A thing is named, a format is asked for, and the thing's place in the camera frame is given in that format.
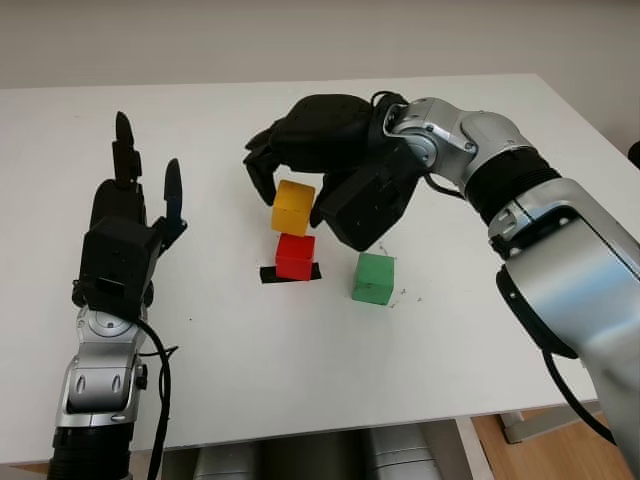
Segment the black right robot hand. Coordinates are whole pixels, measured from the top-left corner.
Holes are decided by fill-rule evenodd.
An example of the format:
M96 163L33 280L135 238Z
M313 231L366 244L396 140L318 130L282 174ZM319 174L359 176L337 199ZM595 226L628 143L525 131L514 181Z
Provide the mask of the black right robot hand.
M320 206L364 163L373 113L371 104L347 94L314 94L299 100L245 145L244 165L263 201L274 204L275 171L321 174L323 186L310 213L310 225L323 221Z

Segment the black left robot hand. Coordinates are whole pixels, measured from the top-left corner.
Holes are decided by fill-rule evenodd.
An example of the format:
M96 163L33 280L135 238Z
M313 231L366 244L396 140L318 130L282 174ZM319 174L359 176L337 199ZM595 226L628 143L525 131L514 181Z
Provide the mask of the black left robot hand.
M133 130L127 115L118 111L115 117L115 139L112 142L114 177L104 180L98 187L91 212L93 227L107 216L116 216L147 225L142 176L142 162L135 148ZM183 189L180 164L177 158L169 161L165 170L164 201L166 214L154 224L161 235L160 253L163 253L185 232L187 222L182 218Z

